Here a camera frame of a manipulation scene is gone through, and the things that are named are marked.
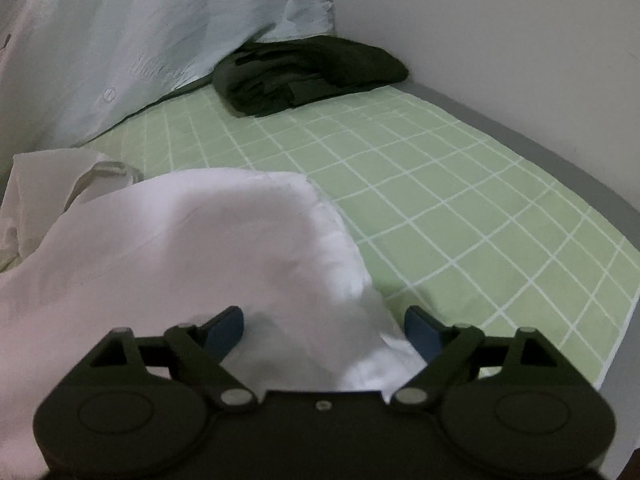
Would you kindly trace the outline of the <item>white shirt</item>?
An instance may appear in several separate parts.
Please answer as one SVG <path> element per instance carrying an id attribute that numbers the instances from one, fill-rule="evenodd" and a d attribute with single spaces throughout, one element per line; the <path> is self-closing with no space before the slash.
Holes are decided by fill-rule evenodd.
<path id="1" fill-rule="evenodd" d="M 39 479 L 40 402 L 115 327 L 156 336 L 231 306 L 254 392 L 391 394 L 424 362 L 344 223 L 301 174 L 138 180 L 85 148 L 17 155 L 1 205 L 1 474 Z"/>

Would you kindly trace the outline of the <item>green checked bed sheet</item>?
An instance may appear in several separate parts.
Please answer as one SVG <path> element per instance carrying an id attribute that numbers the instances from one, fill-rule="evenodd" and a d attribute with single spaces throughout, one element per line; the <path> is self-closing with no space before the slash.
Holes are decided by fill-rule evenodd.
<path id="1" fill-rule="evenodd" d="M 91 147 L 145 177 L 294 171 L 340 211 L 386 304 L 492 336 L 538 328 L 595 386 L 639 300 L 639 253 L 547 171 L 410 93 L 385 87 L 268 117 L 211 88 L 134 115 Z"/>

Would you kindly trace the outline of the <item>black folded garment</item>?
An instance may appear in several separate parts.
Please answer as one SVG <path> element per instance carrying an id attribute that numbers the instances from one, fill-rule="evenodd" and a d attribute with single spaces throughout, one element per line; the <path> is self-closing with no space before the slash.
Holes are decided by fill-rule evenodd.
<path id="1" fill-rule="evenodd" d="M 243 116 L 264 117 L 309 103 L 398 84 L 407 66 L 385 50 L 333 36 L 247 42 L 212 73 L 221 99 Z"/>

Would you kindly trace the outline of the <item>light blue carrot-print quilt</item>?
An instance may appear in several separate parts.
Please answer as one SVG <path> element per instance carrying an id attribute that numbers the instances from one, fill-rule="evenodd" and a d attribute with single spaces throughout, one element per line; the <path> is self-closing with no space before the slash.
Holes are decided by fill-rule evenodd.
<path id="1" fill-rule="evenodd" d="M 333 29 L 332 0 L 1 0 L 1 166 L 92 140 L 247 41 Z"/>

